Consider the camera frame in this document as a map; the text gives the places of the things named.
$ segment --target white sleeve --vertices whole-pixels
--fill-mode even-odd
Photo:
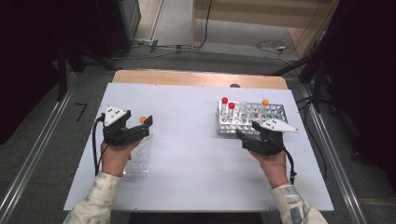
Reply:
[[[276,201],[283,224],[327,223],[326,219],[316,208],[304,202],[291,183],[271,189],[271,193]]]
[[[122,178],[99,172],[87,198],[81,200],[64,224],[110,223],[110,212],[120,191]]]

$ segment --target orange cap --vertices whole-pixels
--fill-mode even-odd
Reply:
[[[262,105],[269,105],[270,102],[267,99],[262,100]]]
[[[144,117],[144,116],[140,117],[140,123],[145,123],[146,119],[147,119],[147,118]]]

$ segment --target red ball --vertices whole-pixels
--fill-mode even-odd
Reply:
[[[234,109],[234,108],[235,108],[235,104],[234,104],[234,103],[229,103],[229,104],[228,104],[228,108]]]
[[[227,97],[223,97],[222,99],[221,99],[221,103],[222,104],[227,104],[228,103],[228,99],[227,99]]]

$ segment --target hand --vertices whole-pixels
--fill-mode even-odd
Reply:
[[[257,152],[249,152],[254,158],[259,161],[260,167],[267,176],[271,188],[277,188],[288,182],[288,177],[286,176],[285,151],[281,151],[272,157],[265,157]]]
[[[108,175],[122,177],[126,163],[131,160],[131,151],[136,148],[141,140],[129,144],[125,147],[113,147],[103,142],[102,149],[102,172]]]

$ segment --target white table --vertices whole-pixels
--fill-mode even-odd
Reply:
[[[241,141],[216,134],[218,100],[260,102],[285,107],[284,142],[298,173],[295,186],[319,210],[333,210],[318,163],[290,91],[153,84],[109,84],[98,115],[107,105],[131,109],[130,120],[152,115],[154,135],[148,175],[125,179],[115,210],[137,212],[262,212],[275,209],[258,162]],[[97,130],[97,146],[102,128]],[[93,176],[92,140],[87,142],[64,210],[88,194]]]

